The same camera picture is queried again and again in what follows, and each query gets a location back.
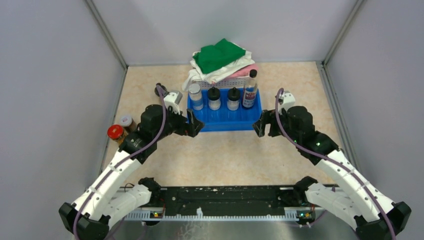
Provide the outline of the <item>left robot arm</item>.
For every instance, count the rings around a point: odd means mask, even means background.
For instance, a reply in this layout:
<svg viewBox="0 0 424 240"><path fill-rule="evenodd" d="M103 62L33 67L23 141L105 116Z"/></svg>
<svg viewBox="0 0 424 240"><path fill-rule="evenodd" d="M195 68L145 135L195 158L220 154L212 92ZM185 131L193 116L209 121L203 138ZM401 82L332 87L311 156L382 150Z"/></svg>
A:
<svg viewBox="0 0 424 240"><path fill-rule="evenodd" d="M205 126L192 109L188 116L173 112L163 105L151 104L140 116L138 129L128 134L119 145L113 159L95 182L72 203L59 208L65 228L77 240L105 240L111 228L136 208L154 207L160 193L152 186L137 184L115 197L124 181L157 150L161 139L177 134L194 138Z"/></svg>

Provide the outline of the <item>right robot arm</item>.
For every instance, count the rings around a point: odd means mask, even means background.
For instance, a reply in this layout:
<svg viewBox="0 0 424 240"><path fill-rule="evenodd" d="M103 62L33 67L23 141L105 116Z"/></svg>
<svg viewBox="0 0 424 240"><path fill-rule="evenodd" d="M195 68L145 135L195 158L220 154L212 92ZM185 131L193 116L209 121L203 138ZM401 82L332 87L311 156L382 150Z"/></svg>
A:
<svg viewBox="0 0 424 240"><path fill-rule="evenodd" d="M295 185L293 200L299 206L318 205L348 224L361 240L394 240L411 216L403 201L394 202L374 187L347 159L340 147L315 129L304 106L263 110L253 129L259 137L283 136L314 166L325 172L343 193L325 187L312 177Z"/></svg>

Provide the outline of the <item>black-capped squeeze bottle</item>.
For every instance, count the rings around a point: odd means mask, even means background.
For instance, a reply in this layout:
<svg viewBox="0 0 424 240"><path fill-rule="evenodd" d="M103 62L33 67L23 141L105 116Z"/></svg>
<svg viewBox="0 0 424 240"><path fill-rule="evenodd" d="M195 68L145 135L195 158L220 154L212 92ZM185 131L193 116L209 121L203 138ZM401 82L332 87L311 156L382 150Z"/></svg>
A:
<svg viewBox="0 0 424 240"><path fill-rule="evenodd" d="M230 88L227 92L227 108L236 111L239 108L241 92L238 88Z"/></svg>
<svg viewBox="0 0 424 240"><path fill-rule="evenodd" d="M221 107L221 91L216 87L211 87L207 91L208 107L216 111Z"/></svg>

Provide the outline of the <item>silver-lidded clear shaker bottle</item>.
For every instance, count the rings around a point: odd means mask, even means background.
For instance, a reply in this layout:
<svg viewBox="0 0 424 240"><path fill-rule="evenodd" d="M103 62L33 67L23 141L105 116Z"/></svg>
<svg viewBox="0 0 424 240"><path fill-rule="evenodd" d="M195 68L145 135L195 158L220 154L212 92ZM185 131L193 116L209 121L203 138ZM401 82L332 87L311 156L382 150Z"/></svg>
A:
<svg viewBox="0 0 424 240"><path fill-rule="evenodd" d="M192 83L188 87L189 98L194 110L200 111L204 108L202 90L199 84Z"/></svg>

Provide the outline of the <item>tall dark sauce bottle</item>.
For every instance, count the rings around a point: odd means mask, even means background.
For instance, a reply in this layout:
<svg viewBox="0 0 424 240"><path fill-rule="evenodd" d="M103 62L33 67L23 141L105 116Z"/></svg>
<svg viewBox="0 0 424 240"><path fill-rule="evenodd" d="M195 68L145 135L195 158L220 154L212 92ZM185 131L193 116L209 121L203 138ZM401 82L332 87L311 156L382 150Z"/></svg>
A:
<svg viewBox="0 0 424 240"><path fill-rule="evenodd" d="M245 109L250 109L255 104L258 90L257 74L257 70L250 70L249 76L244 82L241 106Z"/></svg>

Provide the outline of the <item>blue plastic divided tray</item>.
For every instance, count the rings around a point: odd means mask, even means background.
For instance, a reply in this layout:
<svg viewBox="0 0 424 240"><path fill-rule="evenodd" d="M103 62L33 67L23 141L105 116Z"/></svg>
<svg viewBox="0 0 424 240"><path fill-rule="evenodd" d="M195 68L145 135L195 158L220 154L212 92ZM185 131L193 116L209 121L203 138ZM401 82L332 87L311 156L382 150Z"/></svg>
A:
<svg viewBox="0 0 424 240"><path fill-rule="evenodd" d="M257 90L256 99L253 107L243 108L242 107L242 96L243 88L240 90L240 101L239 107L235 111L231 111L227 108L227 89L219 88L221 106L218 110L211 110L208 106L208 90L201 89L203 99L203 109L194 110L190 97L187 98L187 107L193 109L195 117L204 123L203 132L216 132L216 131L241 131L241 130L252 130L253 124L259 119L262 113L260 92Z"/></svg>

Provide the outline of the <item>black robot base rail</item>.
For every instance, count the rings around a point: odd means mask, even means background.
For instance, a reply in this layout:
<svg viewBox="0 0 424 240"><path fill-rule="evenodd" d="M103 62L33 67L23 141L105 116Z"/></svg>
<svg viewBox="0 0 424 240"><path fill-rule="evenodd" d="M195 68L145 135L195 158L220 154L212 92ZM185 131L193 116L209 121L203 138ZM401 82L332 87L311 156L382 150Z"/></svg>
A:
<svg viewBox="0 0 424 240"><path fill-rule="evenodd" d="M324 215L319 206L302 200L289 185L168 186L149 203L126 216L127 221L236 221L312 224Z"/></svg>

